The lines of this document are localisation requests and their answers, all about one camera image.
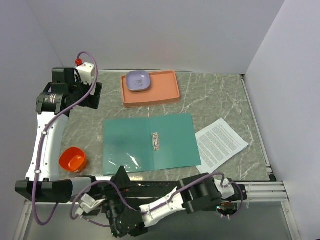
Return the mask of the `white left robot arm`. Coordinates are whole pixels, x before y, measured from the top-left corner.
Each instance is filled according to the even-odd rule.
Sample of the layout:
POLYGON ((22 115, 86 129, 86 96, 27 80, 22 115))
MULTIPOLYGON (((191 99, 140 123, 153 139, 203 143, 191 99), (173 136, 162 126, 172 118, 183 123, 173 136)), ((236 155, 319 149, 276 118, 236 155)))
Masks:
POLYGON ((102 84, 98 70, 85 62, 77 67, 55 67, 52 81, 36 99, 37 133, 32 160, 24 180, 15 183, 15 191, 37 203, 67 203, 80 181, 61 180, 59 158, 62 138, 75 106, 98 109, 102 84))

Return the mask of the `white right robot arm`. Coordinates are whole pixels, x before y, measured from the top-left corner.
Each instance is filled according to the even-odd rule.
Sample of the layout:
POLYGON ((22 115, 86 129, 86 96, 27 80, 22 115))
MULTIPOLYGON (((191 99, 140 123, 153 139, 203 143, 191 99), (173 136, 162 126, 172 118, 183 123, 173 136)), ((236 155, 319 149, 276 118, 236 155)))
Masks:
POLYGON ((110 181, 98 184, 104 200, 102 212, 115 238, 146 234, 164 218, 185 211, 216 211, 230 218, 240 209, 237 202, 247 200, 243 184, 221 174, 202 173, 178 181, 132 181, 123 166, 110 181))

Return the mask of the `teal green file folder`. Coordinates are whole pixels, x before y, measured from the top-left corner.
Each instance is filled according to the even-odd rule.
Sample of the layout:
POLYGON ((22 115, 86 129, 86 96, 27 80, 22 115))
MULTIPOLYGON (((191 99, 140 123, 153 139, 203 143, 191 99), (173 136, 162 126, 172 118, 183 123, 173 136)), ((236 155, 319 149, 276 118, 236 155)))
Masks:
POLYGON ((103 130, 103 175, 201 164, 190 113, 107 119, 103 130))

